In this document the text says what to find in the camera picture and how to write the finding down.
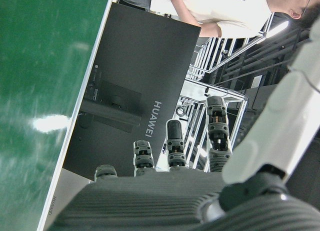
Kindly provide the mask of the right robot dexterous hand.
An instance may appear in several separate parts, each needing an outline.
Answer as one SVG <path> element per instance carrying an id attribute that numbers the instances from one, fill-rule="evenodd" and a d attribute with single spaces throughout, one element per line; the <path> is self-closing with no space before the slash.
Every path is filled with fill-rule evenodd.
<path id="1" fill-rule="evenodd" d="M 96 170 L 51 231 L 317 231 L 320 213 L 286 182 L 320 127 L 320 23 L 302 45 L 242 142 L 231 149 L 227 112 L 206 100 L 209 172 L 187 167 L 181 125 L 167 123 L 169 171 L 134 145 L 135 175 Z"/>

